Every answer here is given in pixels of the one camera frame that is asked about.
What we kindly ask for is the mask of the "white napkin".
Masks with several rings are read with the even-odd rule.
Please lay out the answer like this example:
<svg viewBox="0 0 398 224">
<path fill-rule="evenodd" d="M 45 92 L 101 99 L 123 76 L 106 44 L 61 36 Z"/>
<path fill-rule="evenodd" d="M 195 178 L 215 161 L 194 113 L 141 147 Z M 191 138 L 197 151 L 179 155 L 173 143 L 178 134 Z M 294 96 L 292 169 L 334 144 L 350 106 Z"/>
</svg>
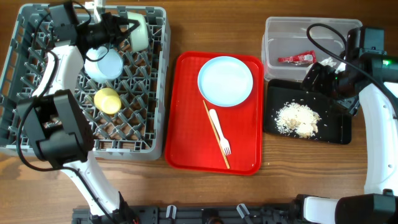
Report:
<svg viewBox="0 0 398 224">
<path fill-rule="evenodd" d="M 346 70 L 346 64 L 333 59 L 332 57 L 326 58 L 320 62 L 324 66 L 330 66 L 335 69 L 335 73 L 340 73 Z"/>
</svg>

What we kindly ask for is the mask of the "red sauce packet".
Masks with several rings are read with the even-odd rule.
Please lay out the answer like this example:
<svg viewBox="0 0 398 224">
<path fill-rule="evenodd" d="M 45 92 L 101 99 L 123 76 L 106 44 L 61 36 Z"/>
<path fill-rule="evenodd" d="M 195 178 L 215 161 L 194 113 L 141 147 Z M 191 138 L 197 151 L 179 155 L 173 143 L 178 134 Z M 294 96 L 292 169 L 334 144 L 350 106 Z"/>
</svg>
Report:
<svg viewBox="0 0 398 224">
<path fill-rule="evenodd" d="M 300 54 L 289 57 L 278 58 L 278 62 L 280 63 L 291 63 L 294 65 L 312 64 L 315 63 L 316 61 L 317 59 L 314 50 L 302 52 Z"/>
</svg>

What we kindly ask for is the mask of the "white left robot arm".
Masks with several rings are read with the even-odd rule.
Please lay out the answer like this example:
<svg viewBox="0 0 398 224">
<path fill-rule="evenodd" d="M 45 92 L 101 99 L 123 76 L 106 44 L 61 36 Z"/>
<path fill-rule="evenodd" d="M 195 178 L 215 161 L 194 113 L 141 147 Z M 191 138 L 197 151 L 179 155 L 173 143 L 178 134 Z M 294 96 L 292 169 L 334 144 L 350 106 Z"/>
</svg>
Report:
<svg viewBox="0 0 398 224">
<path fill-rule="evenodd" d="M 35 93 L 17 104 L 18 156 L 30 169 L 60 170 L 69 176 L 89 203 L 93 223 L 139 223 L 98 165 L 92 152 L 93 132 L 73 93 L 89 49 L 119 45 L 140 23 L 109 12 L 96 24 L 79 22 L 74 11 L 50 15 L 53 30 L 43 49 L 44 77 Z"/>
</svg>

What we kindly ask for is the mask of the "yellow cup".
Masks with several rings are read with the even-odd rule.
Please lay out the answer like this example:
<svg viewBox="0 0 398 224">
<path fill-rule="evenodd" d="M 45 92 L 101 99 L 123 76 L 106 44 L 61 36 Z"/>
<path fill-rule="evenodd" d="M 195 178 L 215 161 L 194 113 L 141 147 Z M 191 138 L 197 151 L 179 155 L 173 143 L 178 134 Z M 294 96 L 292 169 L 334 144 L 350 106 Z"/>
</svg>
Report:
<svg viewBox="0 0 398 224">
<path fill-rule="evenodd" d="M 94 104 L 106 114 L 115 114 L 121 109 L 118 93 L 112 88 L 102 88 L 94 95 Z"/>
</svg>

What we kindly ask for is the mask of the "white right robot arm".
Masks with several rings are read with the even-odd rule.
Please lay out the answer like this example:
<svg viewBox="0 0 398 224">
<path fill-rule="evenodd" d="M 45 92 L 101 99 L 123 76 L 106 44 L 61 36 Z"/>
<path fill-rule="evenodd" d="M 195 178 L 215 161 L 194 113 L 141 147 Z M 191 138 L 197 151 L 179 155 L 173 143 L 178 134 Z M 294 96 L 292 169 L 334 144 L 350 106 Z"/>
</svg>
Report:
<svg viewBox="0 0 398 224">
<path fill-rule="evenodd" d="M 311 223 L 397 223 L 397 58 L 365 53 L 336 73 L 315 63 L 302 88 L 330 98 L 358 96 L 366 124 L 364 194 L 340 199 L 306 196 L 300 212 Z"/>
</svg>

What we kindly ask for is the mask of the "light green bowl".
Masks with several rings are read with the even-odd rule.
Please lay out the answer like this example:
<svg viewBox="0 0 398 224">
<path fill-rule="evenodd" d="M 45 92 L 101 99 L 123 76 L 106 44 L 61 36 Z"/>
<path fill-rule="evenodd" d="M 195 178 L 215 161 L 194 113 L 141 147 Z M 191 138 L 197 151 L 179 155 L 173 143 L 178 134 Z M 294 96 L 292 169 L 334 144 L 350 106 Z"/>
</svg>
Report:
<svg viewBox="0 0 398 224">
<path fill-rule="evenodd" d="M 142 14 L 127 12 L 127 18 L 139 22 L 138 28 L 130 33 L 132 52 L 146 49 L 149 46 L 149 34 L 145 17 Z"/>
</svg>

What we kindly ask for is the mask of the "white plastic fork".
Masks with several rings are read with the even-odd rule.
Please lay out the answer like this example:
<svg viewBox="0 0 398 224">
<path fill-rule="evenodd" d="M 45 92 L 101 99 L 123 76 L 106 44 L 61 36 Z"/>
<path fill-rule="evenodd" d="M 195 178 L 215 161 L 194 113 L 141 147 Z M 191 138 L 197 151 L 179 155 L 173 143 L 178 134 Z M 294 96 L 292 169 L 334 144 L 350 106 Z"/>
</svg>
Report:
<svg viewBox="0 0 398 224">
<path fill-rule="evenodd" d="M 221 144 L 222 149 L 224 150 L 224 154 L 226 156 L 229 156 L 229 155 L 231 155 L 231 147 L 230 147 L 229 141 L 225 138 L 225 136 L 223 134 L 223 131 L 222 131 L 222 128 L 220 125 L 220 121 L 218 118 L 218 114 L 215 109 L 209 110 L 209 113 L 210 113 L 210 118 L 214 124 L 215 129 L 216 129 L 216 132 L 218 133 L 218 136 L 220 139 L 220 144 Z"/>
</svg>

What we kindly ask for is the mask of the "light blue plate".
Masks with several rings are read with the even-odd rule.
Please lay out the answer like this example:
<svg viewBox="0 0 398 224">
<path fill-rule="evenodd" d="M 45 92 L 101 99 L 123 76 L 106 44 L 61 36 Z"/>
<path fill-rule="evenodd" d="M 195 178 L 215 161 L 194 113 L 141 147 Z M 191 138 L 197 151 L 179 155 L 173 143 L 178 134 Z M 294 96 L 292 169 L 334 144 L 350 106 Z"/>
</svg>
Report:
<svg viewBox="0 0 398 224">
<path fill-rule="evenodd" d="M 220 56 L 201 67 L 197 83 L 205 100 L 216 106 L 232 107 L 249 97 L 254 79 L 244 62 L 234 57 Z"/>
</svg>

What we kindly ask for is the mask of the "small light blue bowl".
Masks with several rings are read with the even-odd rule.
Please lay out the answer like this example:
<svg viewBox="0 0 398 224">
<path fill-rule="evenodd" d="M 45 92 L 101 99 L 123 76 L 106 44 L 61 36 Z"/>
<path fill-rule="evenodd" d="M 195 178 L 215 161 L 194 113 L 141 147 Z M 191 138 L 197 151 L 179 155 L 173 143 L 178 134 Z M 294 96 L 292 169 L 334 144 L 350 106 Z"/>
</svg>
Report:
<svg viewBox="0 0 398 224">
<path fill-rule="evenodd" d="M 114 49 L 107 49 L 101 46 L 98 49 L 89 49 L 86 56 L 97 62 L 85 60 L 84 68 L 86 74 L 97 83 L 105 83 L 118 78 L 123 71 L 123 60 Z"/>
</svg>

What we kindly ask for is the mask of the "wooden chopstick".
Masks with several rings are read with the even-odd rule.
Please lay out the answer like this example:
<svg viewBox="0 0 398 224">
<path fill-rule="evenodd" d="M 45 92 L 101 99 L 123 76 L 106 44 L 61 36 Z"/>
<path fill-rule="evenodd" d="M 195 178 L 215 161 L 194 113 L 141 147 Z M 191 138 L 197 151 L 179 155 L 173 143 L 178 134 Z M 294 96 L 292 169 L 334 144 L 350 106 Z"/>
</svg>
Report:
<svg viewBox="0 0 398 224">
<path fill-rule="evenodd" d="M 206 110 L 206 113 L 207 113 L 209 122 L 210 122 L 210 124 L 211 124 L 212 130 L 213 130 L 214 135 L 215 135 L 215 138 L 216 138 L 216 140 L 217 140 L 219 149 L 220 149 L 221 154 L 222 154 L 222 156 L 223 156 L 223 159 L 224 159 L 224 163 L 225 163 L 225 165 L 226 165 L 226 168 L 227 168 L 227 169 L 230 169 L 230 165 L 229 165 L 229 162 L 228 162 L 228 160 L 227 160 L 227 157 L 226 157 L 226 155 L 225 155 L 225 153 L 224 153 L 223 148 L 221 147 L 220 138 L 219 138 L 218 133 L 217 133 L 217 131 L 216 131 L 215 125 L 214 125 L 214 123 L 213 123 L 213 120 L 212 120 L 212 118 L 211 118 L 211 116 L 210 116 L 209 109 L 208 109 L 208 107 L 207 107 L 207 105 L 206 105 L 205 100 L 202 100 L 202 102 L 203 102 L 203 104 L 204 104 L 204 107 L 205 107 L 205 110 Z"/>
</svg>

